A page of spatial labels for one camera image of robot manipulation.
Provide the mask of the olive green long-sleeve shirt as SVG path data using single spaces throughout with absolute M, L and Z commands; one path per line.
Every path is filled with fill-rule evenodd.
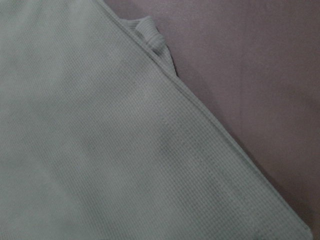
M 151 17 L 0 3 L 3 240 L 311 240 Z

